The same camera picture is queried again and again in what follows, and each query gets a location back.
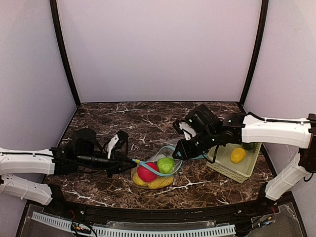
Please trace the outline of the green toy fruit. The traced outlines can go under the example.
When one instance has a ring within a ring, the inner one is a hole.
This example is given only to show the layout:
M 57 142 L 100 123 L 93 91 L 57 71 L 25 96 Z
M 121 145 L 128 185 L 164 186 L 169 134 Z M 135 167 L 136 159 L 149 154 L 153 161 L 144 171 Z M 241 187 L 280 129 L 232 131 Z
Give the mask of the green toy fruit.
M 161 158 L 157 161 L 157 166 L 160 173 L 169 174 L 173 171 L 175 162 L 172 158 Z

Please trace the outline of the red toy fruit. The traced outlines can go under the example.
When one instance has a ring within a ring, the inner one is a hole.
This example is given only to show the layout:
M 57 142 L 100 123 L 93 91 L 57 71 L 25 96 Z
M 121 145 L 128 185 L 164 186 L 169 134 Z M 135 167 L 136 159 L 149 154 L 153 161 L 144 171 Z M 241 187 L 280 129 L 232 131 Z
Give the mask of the red toy fruit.
M 149 162 L 147 165 L 155 171 L 159 171 L 158 166 L 155 163 Z M 138 167 L 137 173 L 144 182 L 151 182 L 158 177 L 158 175 L 143 166 Z

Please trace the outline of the clear zip bag blue zipper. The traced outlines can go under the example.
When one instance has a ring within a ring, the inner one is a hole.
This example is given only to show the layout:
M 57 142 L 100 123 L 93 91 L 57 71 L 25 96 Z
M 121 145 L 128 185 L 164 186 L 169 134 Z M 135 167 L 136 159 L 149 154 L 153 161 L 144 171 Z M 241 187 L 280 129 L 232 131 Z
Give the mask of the clear zip bag blue zipper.
M 183 164 L 182 154 L 175 150 L 173 146 L 164 146 L 147 161 L 134 158 L 136 167 L 131 171 L 134 185 L 150 190 L 171 185 Z

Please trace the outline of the yellow toy pear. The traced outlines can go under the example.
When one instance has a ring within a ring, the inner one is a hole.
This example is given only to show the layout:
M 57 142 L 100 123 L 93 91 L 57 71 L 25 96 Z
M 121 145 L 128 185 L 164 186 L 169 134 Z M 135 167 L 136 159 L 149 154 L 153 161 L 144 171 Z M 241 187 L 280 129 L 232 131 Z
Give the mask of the yellow toy pear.
M 170 184 L 173 183 L 173 181 L 174 181 L 173 176 L 158 177 L 155 180 L 148 182 L 147 187 L 149 189 L 160 189 L 160 188 L 164 188 L 166 186 L 169 186 Z

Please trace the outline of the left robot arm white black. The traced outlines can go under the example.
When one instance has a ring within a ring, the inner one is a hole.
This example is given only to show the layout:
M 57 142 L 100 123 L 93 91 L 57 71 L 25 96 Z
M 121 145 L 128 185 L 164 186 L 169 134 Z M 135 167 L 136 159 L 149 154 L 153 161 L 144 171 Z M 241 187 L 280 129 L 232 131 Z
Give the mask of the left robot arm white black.
M 19 174 L 68 175 L 72 173 L 106 172 L 108 177 L 137 166 L 128 157 L 128 134 L 117 132 L 104 145 L 97 141 L 94 130 L 75 131 L 63 147 L 39 151 L 0 150 L 0 192 L 20 199 L 49 205 L 63 199 L 60 188 L 39 184 L 19 177 Z

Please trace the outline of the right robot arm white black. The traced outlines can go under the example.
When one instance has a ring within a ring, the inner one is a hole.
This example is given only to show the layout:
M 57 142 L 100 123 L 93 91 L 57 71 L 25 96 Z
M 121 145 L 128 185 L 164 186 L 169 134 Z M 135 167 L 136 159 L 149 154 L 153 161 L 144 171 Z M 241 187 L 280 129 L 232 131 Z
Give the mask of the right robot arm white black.
M 307 118 L 262 118 L 252 112 L 229 114 L 220 120 L 205 105 L 191 110 L 173 127 L 185 137 L 177 142 L 174 159 L 188 160 L 212 147 L 227 144 L 273 143 L 298 147 L 293 161 L 264 186 L 263 200 L 278 200 L 291 187 L 316 172 L 316 116 Z

